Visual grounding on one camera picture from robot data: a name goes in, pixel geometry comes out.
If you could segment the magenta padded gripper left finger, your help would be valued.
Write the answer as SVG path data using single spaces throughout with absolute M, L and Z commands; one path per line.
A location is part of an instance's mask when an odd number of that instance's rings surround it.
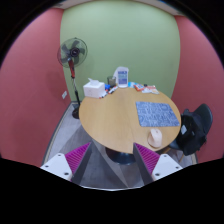
M 79 185 L 92 153 L 91 146 L 89 142 L 66 154 L 57 153 L 41 169 Z

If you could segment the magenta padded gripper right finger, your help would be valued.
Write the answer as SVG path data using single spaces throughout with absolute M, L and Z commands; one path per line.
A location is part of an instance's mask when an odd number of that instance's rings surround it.
M 133 155 L 145 185 L 182 169 L 168 154 L 159 155 L 137 143 L 133 144 Z

